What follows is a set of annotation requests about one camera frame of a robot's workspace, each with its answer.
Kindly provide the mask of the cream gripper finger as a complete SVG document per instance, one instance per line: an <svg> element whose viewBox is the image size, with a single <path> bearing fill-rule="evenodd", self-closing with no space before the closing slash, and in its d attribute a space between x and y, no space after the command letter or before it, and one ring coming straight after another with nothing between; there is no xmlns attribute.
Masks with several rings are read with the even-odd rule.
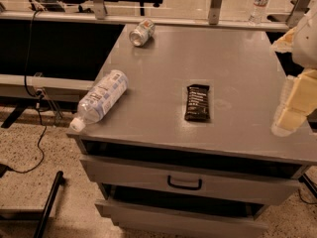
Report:
<svg viewBox="0 0 317 238"><path fill-rule="evenodd" d="M281 90L271 132L278 137L294 133L317 109L317 70L305 68L297 76L288 75Z"/></svg>
<svg viewBox="0 0 317 238"><path fill-rule="evenodd" d="M270 49L277 53L291 53L293 50L293 38L296 28L287 31L282 37L274 41Z"/></svg>

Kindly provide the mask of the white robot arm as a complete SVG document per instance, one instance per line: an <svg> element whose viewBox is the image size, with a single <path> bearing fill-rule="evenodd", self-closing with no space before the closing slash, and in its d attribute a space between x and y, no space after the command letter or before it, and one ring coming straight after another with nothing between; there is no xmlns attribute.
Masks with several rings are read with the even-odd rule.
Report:
<svg viewBox="0 0 317 238"><path fill-rule="evenodd" d="M293 62L303 67L297 76L286 77L273 117L271 132L285 137L294 133L317 109L317 4L296 27L274 41L270 49L291 53Z"/></svg>

